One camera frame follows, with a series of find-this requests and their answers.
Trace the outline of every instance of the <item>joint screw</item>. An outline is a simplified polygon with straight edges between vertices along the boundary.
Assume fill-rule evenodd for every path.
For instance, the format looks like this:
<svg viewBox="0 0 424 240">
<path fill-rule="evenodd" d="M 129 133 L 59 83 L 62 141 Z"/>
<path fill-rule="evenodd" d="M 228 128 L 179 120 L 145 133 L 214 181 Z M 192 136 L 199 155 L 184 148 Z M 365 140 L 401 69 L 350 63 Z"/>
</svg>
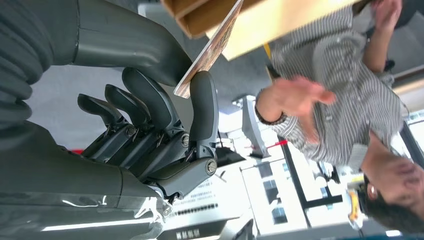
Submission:
<svg viewBox="0 0 424 240">
<path fill-rule="evenodd" d="M 184 134 L 181 137 L 181 144 L 184 148 L 187 148 L 189 146 L 190 137 L 188 134 Z"/>
<path fill-rule="evenodd" d="M 217 170 L 217 162 L 214 159 L 210 160 L 207 163 L 206 170 L 208 174 L 214 174 L 215 171 Z"/>
<path fill-rule="evenodd" d="M 165 210 L 163 210 L 163 216 L 164 217 L 168 217 L 172 212 L 172 208 L 171 207 L 167 207 Z"/>
<path fill-rule="evenodd" d="M 134 134 L 137 133 L 137 129 L 135 127 L 129 127 L 126 131 L 125 134 L 128 138 L 131 138 L 132 136 L 134 136 Z"/>
</svg>

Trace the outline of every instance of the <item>ear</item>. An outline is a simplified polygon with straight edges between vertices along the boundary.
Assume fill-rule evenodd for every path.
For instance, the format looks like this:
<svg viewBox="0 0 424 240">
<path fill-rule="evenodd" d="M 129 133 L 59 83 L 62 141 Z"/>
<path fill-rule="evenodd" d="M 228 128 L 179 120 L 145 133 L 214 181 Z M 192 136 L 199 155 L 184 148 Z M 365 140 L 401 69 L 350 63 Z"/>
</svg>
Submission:
<svg viewBox="0 0 424 240">
<path fill-rule="evenodd" d="M 371 183 L 368 184 L 368 187 L 366 189 L 366 193 L 368 194 L 368 198 L 371 200 L 376 200 L 379 197 L 379 192 L 377 191 L 377 188 L 372 185 Z"/>
</svg>

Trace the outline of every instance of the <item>person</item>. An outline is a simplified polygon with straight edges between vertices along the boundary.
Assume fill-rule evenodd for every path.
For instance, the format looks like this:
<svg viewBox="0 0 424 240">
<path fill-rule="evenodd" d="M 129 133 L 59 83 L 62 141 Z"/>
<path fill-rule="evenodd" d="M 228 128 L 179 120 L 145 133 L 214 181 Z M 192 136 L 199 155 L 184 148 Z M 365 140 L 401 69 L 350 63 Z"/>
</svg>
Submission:
<svg viewBox="0 0 424 240">
<path fill-rule="evenodd" d="M 375 31 L 367 46 L 352 29 L 352 6 L 276 41 L 272 64 L 281 78 L 258 94 L 255 110 L 306 158 L 361 170 L 370 217 L 424 233 L 424 170 L 390 151 L 403 118 L 384 68 L 402 0 L 371 4 Z"/>
</svg>

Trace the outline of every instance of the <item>striped shirt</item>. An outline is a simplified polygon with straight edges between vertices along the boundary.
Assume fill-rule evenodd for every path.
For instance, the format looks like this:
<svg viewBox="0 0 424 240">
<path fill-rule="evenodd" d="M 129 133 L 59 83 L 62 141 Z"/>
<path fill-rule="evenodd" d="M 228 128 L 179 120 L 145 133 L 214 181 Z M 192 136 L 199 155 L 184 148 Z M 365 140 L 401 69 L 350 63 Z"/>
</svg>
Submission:
<svg viewBox="0 0 424 240">
<path fill-rule="evenodd" d="M 317 103 L 314 117 L 319 143 L 306 141 L 298 118 L 288 116 L 272 128 L 306 158 L 358 170 L 374 132 L 389 147 L 402 126 L 401 101 L 389 74 L 376 75 L 362 62 L 366 39 L 352 30 L 346 7 L 271 45 L 272 64 L 286 79 L 301 75 L 335 93 L 332 105 Z"/>
</svg>

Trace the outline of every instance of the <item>outstretched hand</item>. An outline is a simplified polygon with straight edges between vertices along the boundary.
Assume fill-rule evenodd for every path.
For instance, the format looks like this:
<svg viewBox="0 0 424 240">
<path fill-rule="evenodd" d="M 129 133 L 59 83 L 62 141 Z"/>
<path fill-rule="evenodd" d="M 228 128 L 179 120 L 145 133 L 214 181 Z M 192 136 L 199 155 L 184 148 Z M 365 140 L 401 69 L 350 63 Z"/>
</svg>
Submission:
<svg viewBox="0 0 424 240">
<path fill-rule="evenodd" d="M 374 0 L 375 29 L 394 31 L 402 12 L 402 0 Z"/>
<path fill-rule="evenodd" d="M 269 122 L 276 121 L 281 113 L 296 116 L 303 134 L 310 143 L 318 143 L 318 133 L 314 121 L 316 103 L 332 104 L 336 95 L 316 82 L 303 76 L 295 76 L 291 81 L 279 78 L 259 96 L 256 108 Z"/>
</svg>

